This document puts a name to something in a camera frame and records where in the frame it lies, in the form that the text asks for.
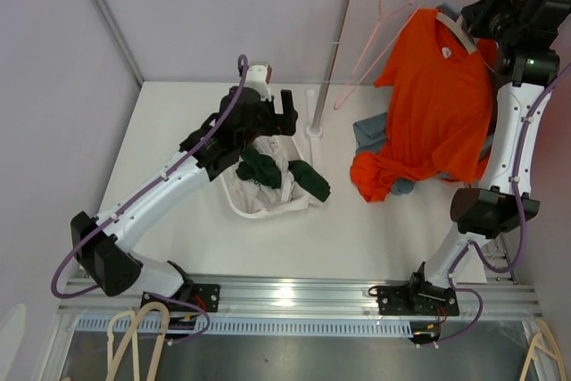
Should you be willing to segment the beige wooden hanger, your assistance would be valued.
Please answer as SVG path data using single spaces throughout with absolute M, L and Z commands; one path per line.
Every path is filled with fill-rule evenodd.
M 473 54 L 477 51 L 474 39 L 467 33 L 463 17 L 460 13 L 456 19 L 453 19 L 446 12 L 440 11 L 436 14 L 436 20 L 448 28 L 450 33 L 465 48 L 468 54 Z

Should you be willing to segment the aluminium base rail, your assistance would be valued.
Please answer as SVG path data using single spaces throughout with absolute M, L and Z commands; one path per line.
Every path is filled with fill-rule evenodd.
M 171 336 L 288 335 L 434 340 L 473 320 L 525 324 L 541 316 L 530 286 L 463 285 L 446 304 L 412 312 L 394 282 L 196 276 L 198 311 L 171 309 Z

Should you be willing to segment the orange t-shirt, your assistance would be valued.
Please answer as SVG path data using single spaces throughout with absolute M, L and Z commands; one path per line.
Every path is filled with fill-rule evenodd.
M 386 141 L 378 153 L 356 155 L 350 168 L 368 202 L 383 201 L 401 178 L 473 182 L 484 175 L 493 106 L 487 61 L 458 43 L 437 13 L 413 14 L 374 83 L 392 89 Z

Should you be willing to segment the beige hangers lower left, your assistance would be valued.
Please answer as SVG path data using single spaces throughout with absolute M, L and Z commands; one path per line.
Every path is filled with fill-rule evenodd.
M 114 380 L 117 376 L 120 364 L 123 360 L 124 354 L 129 346 L 132 350 L 132 366 L 133 366 L 133 376 L 135 380 L 141 379 L 140 373 L 140 363 L 139 363 L 139 341 L 138 341 L 138 328 L 139 325 L 144 321 L 146 315 L 151 311 L 158 311 L 161 315 L 160 326 L 158 329 L 158 335 L 156 336 L 153 354 L 150 359 L 149 368 L 147 371 L 146 379 L 154 380 L 157 375 L 162 348 L 165 344 L 166 334 L 168 331 L 170 312 L 166 305 L 160 302 L 149 302 L 145 304 L 138 312 L 133 310 L 122 311 L 115 314 L 107 327 L 107 374 L 106 381 Z M 113 346 L 113 327 L 117 321 L 124 318 L 130 318 L 130 324 L 128 326 L 127 332 L 121 339 L 121 342 L 115 353 L 112 353 Z

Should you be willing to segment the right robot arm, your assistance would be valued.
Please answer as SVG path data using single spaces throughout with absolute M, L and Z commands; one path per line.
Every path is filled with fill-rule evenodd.
M 570 14 L 570 0 L 479 0 L 464 7 L 461 31 L 500 48 L 498 74 L 506 83 L 498 102 L 491 156 L 476 188 L 452 198 L 453 225 L 434 255 L 398 286 L 372 286 L 383 316 L 459 315 L 454 278 L 469 252 L 514 229 L 526 240 L 526 223 L 539 211 L 531 198 L 535 139 L 551 92 L 563 71 L 551 46 Z

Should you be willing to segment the white perforated laundry basket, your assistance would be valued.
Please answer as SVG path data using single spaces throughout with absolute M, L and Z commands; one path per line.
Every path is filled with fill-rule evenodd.
M 290 211 L 305 211 L 311 205 L 323 203 L 301 187 L 289 170 L 289 162 L 305 161 L 297 142 L 292 137 L 258 137 L 253 147 L 270 156 L 281 173 L 281 187 L 273 189 L 261 182 L 242 180 L 236 174 L 244 162 L 238 159 L 221 176 L 222 186 L 231 209 L 246 219 L 268 219 Z

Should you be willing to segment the grey-blue t-shirt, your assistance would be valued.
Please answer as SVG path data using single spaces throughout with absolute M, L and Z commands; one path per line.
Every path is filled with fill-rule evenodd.
M 352 124 L 353 135 L 356 142 L 355 154 L 379 153 L 386 142 L 386 116 L 385 112 L 358 120 Z M 399 178 L 392 184 L 393 195 L 407 195 L 414 190 L 415 183 L 406 178 Z

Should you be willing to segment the green and white t-shirt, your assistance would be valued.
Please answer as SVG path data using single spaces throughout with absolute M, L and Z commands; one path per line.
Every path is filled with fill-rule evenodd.
M 273 189 L 281 187 L 280 169 L 270 156 L 259 153 L 253 147 L 253 143 L 246 148 L 244 153 L 239 155 L 239 158 L 244 161 L 236 171 L 240 179 L 254 179 Z M 289 162 L 289 170 L 302 188 L 322 203 L 327 201 L 331 195 L 331 186 L 309 163 L 306 161 Z

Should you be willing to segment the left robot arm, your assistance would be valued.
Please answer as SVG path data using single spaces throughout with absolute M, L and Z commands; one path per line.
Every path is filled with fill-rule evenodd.
M 192 300 L 192 280 L 176 263 L 137 255 L 146 231 L 186 196 L 210 184 L 238 162 L 258 137 L 296 132 L 293 93 L 280 92 L 282 111 L 251 87 L 231 87 L 201 127 L 183 140 L 160 172 L 124 202 L 95 216 L 78 213 L 70 222 L 75 259 L 110 297 L 129 290 L 160 294 L 174 311 Z

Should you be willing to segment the beige hanger lower right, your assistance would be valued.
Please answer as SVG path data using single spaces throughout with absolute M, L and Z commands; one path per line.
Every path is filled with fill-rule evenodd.
M 528 350 L 518 380 L 569 380 L 563 354 L 544 319 L 523 326 Z

